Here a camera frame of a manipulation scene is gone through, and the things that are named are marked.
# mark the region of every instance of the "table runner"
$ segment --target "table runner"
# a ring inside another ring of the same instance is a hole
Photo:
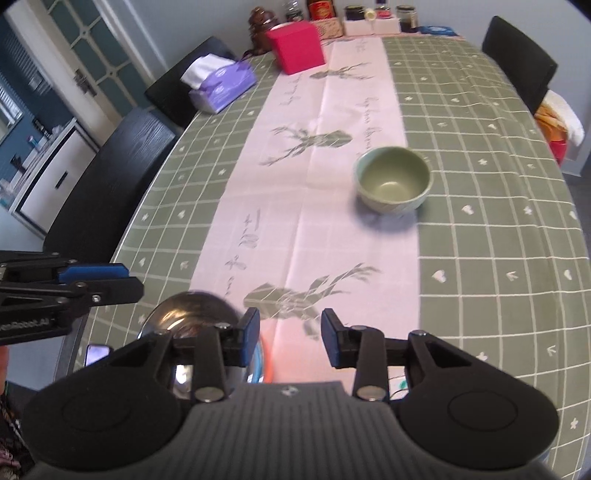
[[[588,439],[591,274],[568,189],[530,113],[481,51],[426,36],[385,38],[384,46],[408,146],[435,170],[418,212],[421,327],[544,391],[561,419],[548,464],[573,479]],[[239,157],[277,78],[270,56],[253,65],[258,85],[222,122],[232,139],[224,148],[210,145],[204,165],[213,165],[219,150],[218,165]],[[144,282],[145,296],[136,306],[93,311],[77,368],[88,341],[116,348],[132,341],[161,294],[189,288],[225,185],[206,186],[192,217],[187,209],[201,188],[179,197],[167,187],[188,181],[219,119],[196,116],[143,199],[114,260]],[[470,227],[479,228],[471,235]],[[440,270],[436,276],[445,282],[433,278]]]
[[[354,370],[330,366],[320,312],[395,338],[418,328],[418,235],[414,212],[380,216],[356,199],[359,156],[406,145],[382,41],[335,42],[324,54],[326,65],[272,87],[190,287],[259,308],[274,381],[341,380],[350,390]],[[205,169],[215,178],[226,168]]]

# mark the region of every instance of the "heart pattern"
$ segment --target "heart pattern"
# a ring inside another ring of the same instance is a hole
[[[437,270],[433,275],[431,275],[435,280],[439,283],[445,283],[447,281],[447,277],[445,276],[445,270]]]

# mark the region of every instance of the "tablecloth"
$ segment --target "tablecloth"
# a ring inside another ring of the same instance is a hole
[[[435,175],[418,211],[421,327],[544,391],[561,420],[547,462],[575,478],[589,437],[591,271],[569,191],[523,102],[478,48],[429,36],[383,42],[408,145]],[[91,314],[78,367],[88,342],[129,343],[157,299],[188,289],[278,75],[271,56],[252,64],[256,88],[223,122],[198,114],[144,197],[114,261],[144,282],[145,296]],[[205,181],[214,158],[227,168]]]

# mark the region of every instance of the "screw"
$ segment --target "screw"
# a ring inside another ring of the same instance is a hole
[[[382,401],[386,396],[386,391],[382,387],[375,385],[366,385],[357,390],[357,396],[366,401]]]
[[[293,385],[289,385],[281,389],[281,393],[286,397],[293,397],[294,395],[297,395],[299,392],[300,391]]]
[[[216,402],[223,397],[223,391],[217,387],[202,387],[195,390],[195,398],[203,403]]]

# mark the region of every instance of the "jar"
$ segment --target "jar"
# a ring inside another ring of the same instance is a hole
[[[301,22],[304,19],[304,14],[297,0],[287,0],[285,2],[285,18],[288,22]]]
[[[400,19],[400,30],[405,33],[415,33],[418,27],[417,9],[412,5],[398,5],[396,16]]]
[[[324,20],[325,18],[336,17],[333,0],[307,0],[307,5],[310,20]]]
[[[345,7],[345,18],[349,21],[364,20],[365,7],[363,5],[347,5]]]

